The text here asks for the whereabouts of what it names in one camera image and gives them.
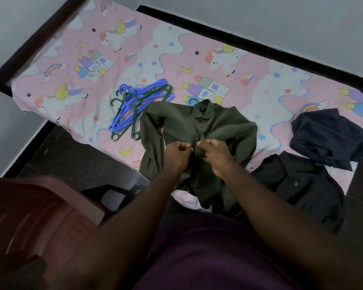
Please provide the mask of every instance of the pink bedsheet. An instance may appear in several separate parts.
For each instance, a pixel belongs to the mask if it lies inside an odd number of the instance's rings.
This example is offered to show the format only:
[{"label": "pink bedsheet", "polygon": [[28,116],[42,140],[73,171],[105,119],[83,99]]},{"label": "pink bedsheet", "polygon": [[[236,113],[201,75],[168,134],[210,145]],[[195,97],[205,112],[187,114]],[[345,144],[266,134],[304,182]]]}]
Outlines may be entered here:
[{"label": "pink bedsheet", "polygon": [[[258,126],[255,169],[288,151],[290,122],[301,112],[338,108],[363,128],[363,94],[339,82],[248,53],[106,0],[90,0],[12,82],[14,100],[63,126],[79,142],[138,170],[144,149],[130,129],[108,130],[117,88],[166,78],[177,104],[208,98],[236,106]],[[353,172],[327,167],[347,191]]]}]

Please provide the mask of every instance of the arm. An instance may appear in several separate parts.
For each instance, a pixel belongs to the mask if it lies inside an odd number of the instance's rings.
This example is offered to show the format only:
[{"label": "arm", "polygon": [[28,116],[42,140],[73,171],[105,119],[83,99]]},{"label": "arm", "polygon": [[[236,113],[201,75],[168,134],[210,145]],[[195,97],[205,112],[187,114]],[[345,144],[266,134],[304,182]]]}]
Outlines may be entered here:
[{"label": "arm", "polygon": [[50,289],[116,289],[148,254],[165,206],[193,152],[189,143],[169,144],[164,169],[125,209],[90,239]]},{"label": "arm", "polygon": [[319,289],[363,289],[363,273],[335,236],[268,191],[237,165],[222,141],[198,146],[229,187],[262,241],[299,267]]}]

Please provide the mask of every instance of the olive green shirt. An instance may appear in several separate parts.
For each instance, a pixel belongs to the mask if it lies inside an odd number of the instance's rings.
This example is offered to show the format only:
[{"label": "olive green shirt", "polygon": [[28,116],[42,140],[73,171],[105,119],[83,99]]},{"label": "olive green shirt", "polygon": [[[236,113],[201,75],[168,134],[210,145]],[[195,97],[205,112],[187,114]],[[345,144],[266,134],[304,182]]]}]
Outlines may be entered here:
[{"label": "olive green shirt", "polygon": [[235,161],[245,167],[256,149],[257,125],[247,120],[235,107],[224,108],[209,100],[186,106],[168,102],[152,102],[141,114],[140,134],[145,154],[140,173],[153,180],[162,168],[163,140],[159,128],[164,126],[165,144],[174,141],[191,143],[195,147],[188,168],[177,189],[198,197],[203,208],[209,208],[217,194],[222,195],[223,209],[228,210],[236,200],[226,185],[213,173],[211,164],[203,161],[204,151],[198,141],[215,138],[226,142]]}]

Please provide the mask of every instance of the person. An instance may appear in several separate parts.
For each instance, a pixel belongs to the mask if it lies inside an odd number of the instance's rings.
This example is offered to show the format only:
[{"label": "person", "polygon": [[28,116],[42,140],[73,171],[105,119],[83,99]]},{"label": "person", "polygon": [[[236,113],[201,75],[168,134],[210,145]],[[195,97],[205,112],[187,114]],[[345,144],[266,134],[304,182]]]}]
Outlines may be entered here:
[{"label": "person", "polygon": [[174,142],[155,180],[101,227],[50,289],[363,289],[363,272],[332,233],[269,192],[224,142],[198,148],[252,228],[192,210],[160,221],[194,151]]}]

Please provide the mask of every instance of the hand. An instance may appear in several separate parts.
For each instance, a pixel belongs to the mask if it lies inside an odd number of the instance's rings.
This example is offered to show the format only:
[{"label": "hand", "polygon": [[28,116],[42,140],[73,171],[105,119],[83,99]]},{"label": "hand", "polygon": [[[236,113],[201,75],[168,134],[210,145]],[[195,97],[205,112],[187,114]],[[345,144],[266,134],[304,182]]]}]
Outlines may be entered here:
[{"label": "hand", "polygon": [[163,170],[182,173],[188,166],[194,148],[190,143],[175,141],[165,147]]},{"label": "hand", "polygon": [[204,150],[203,160],[212,165],[214,174],[219,178],[222,178],[221,170],[235,163],[227,148],[227,144],[223,141],[216,139],[199,141],[198,147]]}]

